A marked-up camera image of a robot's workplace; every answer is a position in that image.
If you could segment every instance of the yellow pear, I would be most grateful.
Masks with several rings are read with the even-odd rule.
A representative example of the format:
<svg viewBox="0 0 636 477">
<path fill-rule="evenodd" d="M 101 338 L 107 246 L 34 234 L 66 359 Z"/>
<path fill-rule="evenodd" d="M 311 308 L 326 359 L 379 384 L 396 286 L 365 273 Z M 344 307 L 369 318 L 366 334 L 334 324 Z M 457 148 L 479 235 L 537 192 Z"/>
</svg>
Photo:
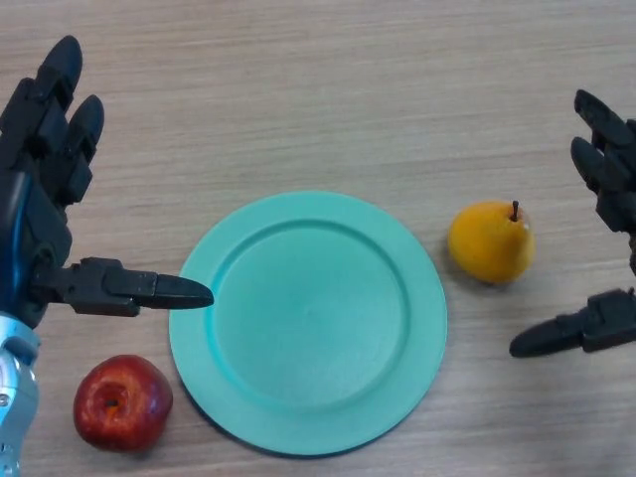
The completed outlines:
<svg viewBox="0 0 636 477">
<path fill-rule="evenodd" d="M 467 273 L 487 283 L 516 280 L 535 257 L 535 237 L 519 202 L 482 202 L 461 211 L 448 249 Z"/>
</svg>

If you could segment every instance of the apple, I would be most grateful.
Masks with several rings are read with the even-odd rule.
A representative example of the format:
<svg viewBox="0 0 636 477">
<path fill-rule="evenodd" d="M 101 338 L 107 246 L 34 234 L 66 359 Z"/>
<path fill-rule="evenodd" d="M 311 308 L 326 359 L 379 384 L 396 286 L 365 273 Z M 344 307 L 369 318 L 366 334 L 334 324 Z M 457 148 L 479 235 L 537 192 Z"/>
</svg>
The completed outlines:
<svg viewBox="0 0 636 477">
<path fill-rule="evenodd" d="M 113 452 L 149 449 L 172 408 L 166 377 L 148 360 L 114 356 L 79 384 L 73 406 L 76 430 L 92 446 Z"/>
</svg>

